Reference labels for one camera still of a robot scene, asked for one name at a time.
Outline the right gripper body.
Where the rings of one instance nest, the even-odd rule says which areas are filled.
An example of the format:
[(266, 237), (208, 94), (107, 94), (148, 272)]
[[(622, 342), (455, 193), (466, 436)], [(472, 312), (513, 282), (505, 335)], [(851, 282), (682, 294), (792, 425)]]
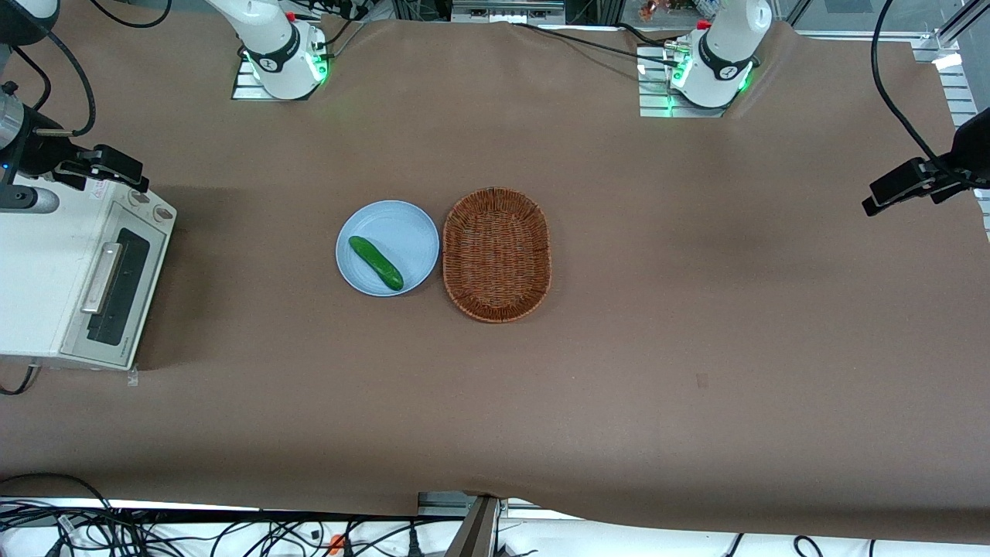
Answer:
[(59, 195), (49, 187), (14, 183), (15, 177), (52, 181), (80, 191), (85, 190), (87, 180), (85, 174), (59, 170), (56, 162), (45, 161), (40, 156), (15, 155), (12, 151), (2, 151), (2, 169), (2, 213), (50, 214), (59, 208)]

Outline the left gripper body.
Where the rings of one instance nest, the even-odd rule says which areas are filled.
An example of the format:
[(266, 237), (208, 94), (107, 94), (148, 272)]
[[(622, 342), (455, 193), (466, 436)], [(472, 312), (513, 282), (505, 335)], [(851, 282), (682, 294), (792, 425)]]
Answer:
[(989, 145), (987, 142), (955, 142), (950, 151), (931, 161), (936, 177), (927, 197), (943, 203), (966, 190), (987, 190)]

